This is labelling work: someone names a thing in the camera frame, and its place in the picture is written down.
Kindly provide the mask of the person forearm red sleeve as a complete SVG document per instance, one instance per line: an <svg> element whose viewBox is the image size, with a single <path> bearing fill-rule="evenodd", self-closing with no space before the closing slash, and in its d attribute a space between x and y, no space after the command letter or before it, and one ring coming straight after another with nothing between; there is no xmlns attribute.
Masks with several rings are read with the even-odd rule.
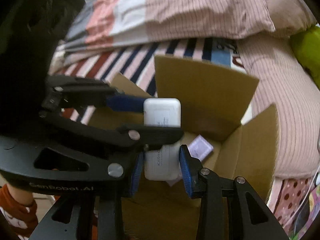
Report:
<svg viewBox="0 0 320 240"><path fill-rule="evenodd" d="M29 239L39 224L33 193L9 183L1 187L1 212L19 239Z"/></svg>

